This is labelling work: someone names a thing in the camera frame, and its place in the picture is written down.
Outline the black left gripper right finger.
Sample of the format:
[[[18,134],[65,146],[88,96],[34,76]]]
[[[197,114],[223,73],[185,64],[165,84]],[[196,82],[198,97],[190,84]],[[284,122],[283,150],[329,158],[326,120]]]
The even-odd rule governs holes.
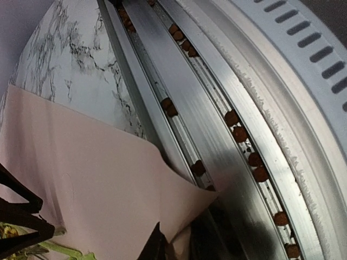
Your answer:
[[[167,240],[156,224],[137,260],[166,260]]]

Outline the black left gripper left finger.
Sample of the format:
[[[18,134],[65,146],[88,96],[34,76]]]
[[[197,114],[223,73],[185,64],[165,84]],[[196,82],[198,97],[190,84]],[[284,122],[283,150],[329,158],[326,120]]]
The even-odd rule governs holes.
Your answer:
[[[4,259],[27,247],[51,239],[55,227],[35,216],[40,212],[43,200],[21,184],[4,166],[1,166],[1,184],[27,200],[26,203],[10,203],[1,199],[1,222],[35,230],[26,235],[1,239],[1,259]]]

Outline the blue fake flower stem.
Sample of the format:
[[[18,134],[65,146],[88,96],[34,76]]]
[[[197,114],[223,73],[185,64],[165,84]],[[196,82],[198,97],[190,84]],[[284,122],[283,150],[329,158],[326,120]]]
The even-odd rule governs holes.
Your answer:
[[[43,259],[41,255],[51,251],[66,255],[68,259],[96,259],[95,254],[92,252],[84,255],[79,250],[51,242],[41,242],[38,245],[20,250],[18,253],[15,253],[14,259],[29,259],[29,256],[36,256],[38,259]]]

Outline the pink wrapping paper sheet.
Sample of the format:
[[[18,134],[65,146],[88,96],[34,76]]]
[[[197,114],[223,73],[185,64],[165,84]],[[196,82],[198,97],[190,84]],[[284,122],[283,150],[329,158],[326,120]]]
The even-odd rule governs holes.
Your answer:
[[[61,243],[137,259],[156,226],[174,240],[217,197],[174,172],[150,142],[10,85],[1,163],[63,225]]]

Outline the yellow fake flower bunch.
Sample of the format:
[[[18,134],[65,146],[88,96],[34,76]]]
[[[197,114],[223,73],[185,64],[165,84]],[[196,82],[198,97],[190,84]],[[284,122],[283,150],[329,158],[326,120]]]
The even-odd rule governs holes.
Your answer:
[[[1,247],[20,244],[27,239],[28,234],[28,231],[19,226],[1,222]]]

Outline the aluminium front rail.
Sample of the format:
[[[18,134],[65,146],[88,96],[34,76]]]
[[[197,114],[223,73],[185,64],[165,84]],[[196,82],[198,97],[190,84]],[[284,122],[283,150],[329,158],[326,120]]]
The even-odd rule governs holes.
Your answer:
[[[99,1],[150,142],[219,197],[192,259],[346,259],[346,1]]]

